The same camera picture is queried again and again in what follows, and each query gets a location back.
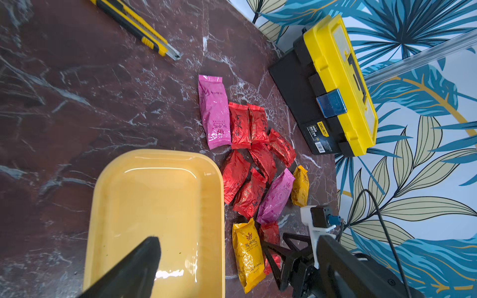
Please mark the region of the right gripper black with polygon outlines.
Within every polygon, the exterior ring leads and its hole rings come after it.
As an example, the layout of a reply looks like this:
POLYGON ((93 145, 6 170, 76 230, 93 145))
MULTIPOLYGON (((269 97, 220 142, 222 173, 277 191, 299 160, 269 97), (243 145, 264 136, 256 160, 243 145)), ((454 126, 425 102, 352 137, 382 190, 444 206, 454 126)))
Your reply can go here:
POLYGON ((324 290, 319 270, 314 266, 313 245, 310 236, 284 233, 287 247, 270 242, 262 243, 280 291, 292 288, 292 298, 323 298, 324 290))

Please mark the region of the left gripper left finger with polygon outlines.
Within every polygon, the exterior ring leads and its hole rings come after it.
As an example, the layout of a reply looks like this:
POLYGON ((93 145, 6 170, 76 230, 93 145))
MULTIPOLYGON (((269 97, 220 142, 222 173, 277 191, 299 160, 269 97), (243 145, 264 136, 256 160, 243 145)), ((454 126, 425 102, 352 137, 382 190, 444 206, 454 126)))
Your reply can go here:
POLYGON ((81 298, 149 298, 161 258, 158 237, 147 237, 81 298))

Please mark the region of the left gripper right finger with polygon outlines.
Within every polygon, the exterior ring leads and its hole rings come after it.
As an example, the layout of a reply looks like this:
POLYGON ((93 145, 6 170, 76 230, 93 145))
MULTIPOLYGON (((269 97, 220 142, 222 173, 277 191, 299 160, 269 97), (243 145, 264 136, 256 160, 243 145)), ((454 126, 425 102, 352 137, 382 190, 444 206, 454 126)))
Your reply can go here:
POLYGON ((323 298, 423 298, 417 289, 406 288, 393 272, 373 258, 348 252, 330 236, 319 237, 317 292, 323 298))

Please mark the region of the small orange tea bag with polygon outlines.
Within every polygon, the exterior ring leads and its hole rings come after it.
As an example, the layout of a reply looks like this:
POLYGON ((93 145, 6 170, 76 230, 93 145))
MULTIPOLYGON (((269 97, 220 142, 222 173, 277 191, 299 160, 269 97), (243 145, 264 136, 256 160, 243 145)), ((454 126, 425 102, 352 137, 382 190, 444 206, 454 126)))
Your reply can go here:
POLYGON ((266 277, 262 246, 253 218, 247 223, 233 225, 232 245, 238 278, 247 294, 266 277))

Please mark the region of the pink tea bag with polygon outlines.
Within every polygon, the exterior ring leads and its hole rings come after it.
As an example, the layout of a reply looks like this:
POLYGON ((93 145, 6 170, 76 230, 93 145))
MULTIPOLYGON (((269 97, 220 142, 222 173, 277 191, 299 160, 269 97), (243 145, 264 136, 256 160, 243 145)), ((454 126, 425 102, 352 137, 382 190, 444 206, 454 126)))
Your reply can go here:
POLYGON ((294 180, 293 174, 286 168, 282 174, 272 182, 259 207, 257 216, 258 223, 264 225, 277 221, 291 195, 294 180))
POLYGON ((222 77, 198 76, 199 108, 210 150, 232 145, 229 101, 222 77))

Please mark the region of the red tea bag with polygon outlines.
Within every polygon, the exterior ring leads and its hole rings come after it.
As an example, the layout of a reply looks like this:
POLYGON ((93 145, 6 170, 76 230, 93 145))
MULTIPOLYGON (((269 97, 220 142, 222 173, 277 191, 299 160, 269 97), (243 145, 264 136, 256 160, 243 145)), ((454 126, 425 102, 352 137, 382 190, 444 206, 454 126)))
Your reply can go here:
POLYGON ((266 177, 252 168, 251 178, 239 191, 233 210, 244 216, 248 221, 253 218, 261 203, 266 183, 266 177))
POLYGON ((232 149, 251 149, 250 118, 248 107, 229 103, 232 149))
POLYGON ((229 205, 233 201, 244 184, 250 167, 251 163, 237 150, 233 150, 227 157, 222 171, 225 204, 229 205))
MULTIPOLYGON (((274 245, 280 245, 280 232, 277 222, 270 222, 260 226, 259 236, 262 242, 272 243, 274 245)), ((268 261, 266 255, 263 255, 265 262, 265 275, 269 275, 272 272, 270 262, 268 261)))
POLYGON ((271 184, 276 175, 277 167, 268 145, 263 143, 252 144, 249 152, 268 183, 271 184))
POLYGON ((280 133, 274 129, 270 130, 268 135, 270 150, 290 168, 295 161, 296 152, 293 146, 280 133))
POLYGON ((252 144, 269 144, 270 141, 267 134, 268 119, 265 109, 249 104, 248 111, 252 144))

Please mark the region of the orange yellow tea bag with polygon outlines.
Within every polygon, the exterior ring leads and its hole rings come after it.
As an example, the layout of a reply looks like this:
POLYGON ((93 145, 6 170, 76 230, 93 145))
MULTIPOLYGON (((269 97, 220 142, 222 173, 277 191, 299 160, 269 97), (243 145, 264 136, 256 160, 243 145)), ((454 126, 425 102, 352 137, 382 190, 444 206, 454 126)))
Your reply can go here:
POLYGON ((291 200, 295 206, 306 207, 309 197, 308 171, 299 165, 293 173, 294 181, 291 192, 291 200))

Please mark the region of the yellow plastic storage box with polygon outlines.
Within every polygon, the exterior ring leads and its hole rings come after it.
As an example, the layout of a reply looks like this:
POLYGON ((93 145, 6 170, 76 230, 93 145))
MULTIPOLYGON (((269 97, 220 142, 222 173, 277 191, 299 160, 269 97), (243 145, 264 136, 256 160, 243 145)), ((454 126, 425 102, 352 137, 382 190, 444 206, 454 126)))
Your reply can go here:
POLYGON ((222 298, 222 175, 199 153, 141 149, 114 159, 94 187, 83 287, 90 288, 147 237, 161 257, 155 298, 222 298))

